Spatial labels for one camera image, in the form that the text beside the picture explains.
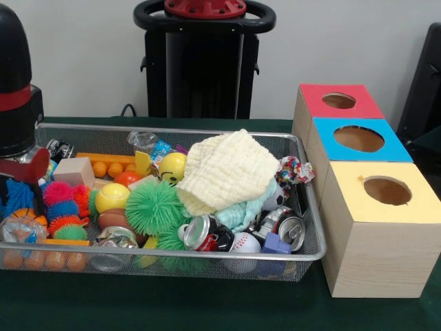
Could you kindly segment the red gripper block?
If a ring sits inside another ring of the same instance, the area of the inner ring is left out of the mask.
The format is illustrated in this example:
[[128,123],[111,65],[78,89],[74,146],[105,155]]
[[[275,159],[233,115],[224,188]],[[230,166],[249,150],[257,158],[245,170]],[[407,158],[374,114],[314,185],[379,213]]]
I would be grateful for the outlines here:
[[[17,181],[33,183],[34,213],[37,216],[43,216],[45,213],[42,189],[37,182],[45,176],[49,160],[48,155],[35,156],[30,163],[1,160],[1,174],[12,177]],[[7,181],[8,178],[0,178],[0,198],[2,204],[6,204],[8,201]]]

